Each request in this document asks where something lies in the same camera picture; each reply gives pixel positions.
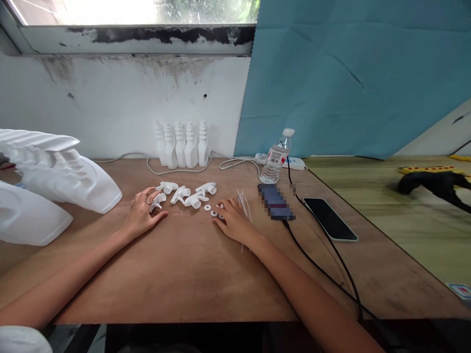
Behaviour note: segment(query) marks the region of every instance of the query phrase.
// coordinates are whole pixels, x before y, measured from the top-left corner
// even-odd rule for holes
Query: smartphone
[[[287,221],[295,219],[293,210],[280,193],[277,184],[259,184],[258,188],[271,219]]]
[[[303,198],[303,202],[332,240],[358,241],[358,236],[345,224],[326,200]]]

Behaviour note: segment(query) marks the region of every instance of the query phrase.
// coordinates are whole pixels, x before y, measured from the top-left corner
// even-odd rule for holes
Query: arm
[[[136,194],[123,227],[92,251],[39,283],[0,310],[0,326],[42,329],[116,253],[155,226],[168,212],[152,217],[149,205],[159,192],[154,187]]]
[[[213,221],[230,238],[248,248],[263,262],[312,337],[329,353],[383,352],[376,341],[315,280],[278,250],[245,217],[240,203],[222,200]]]

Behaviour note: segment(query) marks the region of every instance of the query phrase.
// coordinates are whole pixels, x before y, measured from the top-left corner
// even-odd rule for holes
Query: power strip
[[[305,170],[306,165],[304,164],[304,161],[301,158],[296,158],[296,157],[288,157],[289,158],[289,166],[291,169],[296,169],[296,170]],[[255,155],[255,159],[257,160],[257,163],[259,164],[265,164],[266,162],[266,153],[257,153]],[[283,164],[283,168],[288,167],[288,161],[285,161]]]

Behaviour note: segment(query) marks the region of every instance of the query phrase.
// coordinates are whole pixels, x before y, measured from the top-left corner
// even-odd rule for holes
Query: window
[[[260,0],[1,0],[23,54],[250,54]]]

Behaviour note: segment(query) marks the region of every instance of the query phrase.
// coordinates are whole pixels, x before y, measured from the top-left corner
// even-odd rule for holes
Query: water bottle
[[[274,184],[278,181],[278,175],[288,158],[291,150],[291,137],[294,135],[293,129],[284,129],[281,139],[270,148],[266,157],[265,165],[260,175],[260,181],[264,184]]]

